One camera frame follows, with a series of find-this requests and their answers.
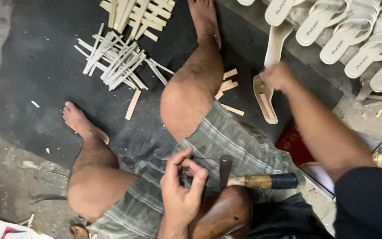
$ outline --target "green checkered shorts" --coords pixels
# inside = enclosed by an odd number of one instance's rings
[[[276,149],[262,135],[250,133],[218,101],[194,133],[177,145],[175,152],[187,147],[193,148],[194,161],[209,171],[206,188],[219,188],[219,158],[224,154],[235,158],[232,177],[296,173],[297,189],[252,190],[254,203],[280,202],[305,186],[305,179],[289,153]],[[157,238],[164,212],[160,179],[168,159],[169,156],[160,156],[156,151],[138,173],[140,178],[90,229],[116,239]],[[182,183],[190,187],[191,179],[183,177]]]

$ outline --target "hand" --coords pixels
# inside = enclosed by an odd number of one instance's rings
[[[191,152],[192,148],[181,150],[167,161],[166,173],[160,181],[165,213],[159,238],[171,236],[180,238],[181,235],[186,238],[188,225],[200,209],[202,193],[209,172],[194,161],[186,159]],[[183,171],[194,177],[191,189],[179,184]]]
[[[293,88],[296,83],[298,84],[297,79],[295,79],[290,68],[284,62],[265,68],[262,80],[269,87],[282,91],[283,93],[286,93],[288,89]]]

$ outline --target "forearm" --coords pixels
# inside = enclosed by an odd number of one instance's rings
[[[283,92],[305,145],[334,182],[352,168],[376,166],[368,147],[358,135],[297,80]]]
[[[163,217],[157,239],[188,239],[188,227],[168,225]]]

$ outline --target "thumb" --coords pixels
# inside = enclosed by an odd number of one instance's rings
[[[194,179],[192,180],[191,189],[188,192],[187,198],[189,198],[193,203],[196,203],[197,205],[200,205],[208,175],[209,171],[207,171],[205,168],[201,168],[199,171],[197,171]]]

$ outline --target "black rubber grip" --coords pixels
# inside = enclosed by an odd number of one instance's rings
[[[297,188],[298,180],[295,173],[283,173],[270,175],[272,189]]]

